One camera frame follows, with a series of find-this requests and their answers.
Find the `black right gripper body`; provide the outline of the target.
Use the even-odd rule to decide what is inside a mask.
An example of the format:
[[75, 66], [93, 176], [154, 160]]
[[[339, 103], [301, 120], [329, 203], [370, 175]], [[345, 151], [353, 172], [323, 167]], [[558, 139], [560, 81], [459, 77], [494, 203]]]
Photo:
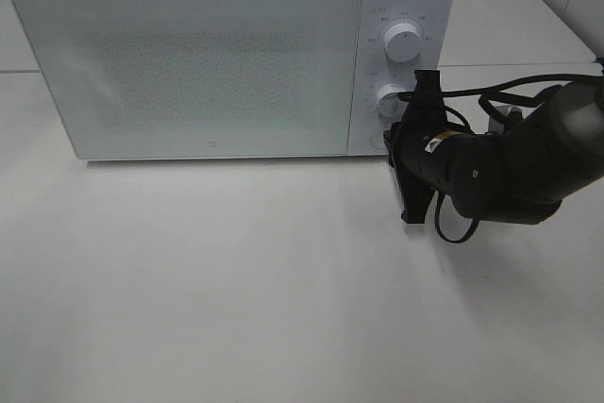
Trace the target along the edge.
[[384, 133], [389, 164], [403, 195], [451, 187], [447, 159], [435, 155], [444, 140], [467, 132], [467, 120], [442, 102], [410, 102], [401, 119]]

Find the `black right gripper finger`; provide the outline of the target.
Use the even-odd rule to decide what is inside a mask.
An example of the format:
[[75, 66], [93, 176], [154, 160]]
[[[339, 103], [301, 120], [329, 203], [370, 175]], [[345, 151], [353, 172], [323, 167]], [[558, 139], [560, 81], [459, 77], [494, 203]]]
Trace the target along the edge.
[[434, 188], [416, 176], [402, 176], [399, 179], [399, 190], [403, 204], [402, 220], [410, 225], [424, 224], [435, 194]]
[[421, 108], [441, 109], [444, 98], [441, 89], [441, 74], [438, 70], [415, 70], [413, 104]]

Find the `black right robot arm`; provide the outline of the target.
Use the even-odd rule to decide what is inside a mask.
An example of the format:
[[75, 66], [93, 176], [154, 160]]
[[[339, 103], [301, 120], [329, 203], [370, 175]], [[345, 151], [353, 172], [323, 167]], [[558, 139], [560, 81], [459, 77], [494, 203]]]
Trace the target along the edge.
[[603, 177], [603, 78], [548, 74], [444, 92], [418, 70], [384, 134], [403, 203], [423, 224], [436, 193], [473, 221], [538, 224]]

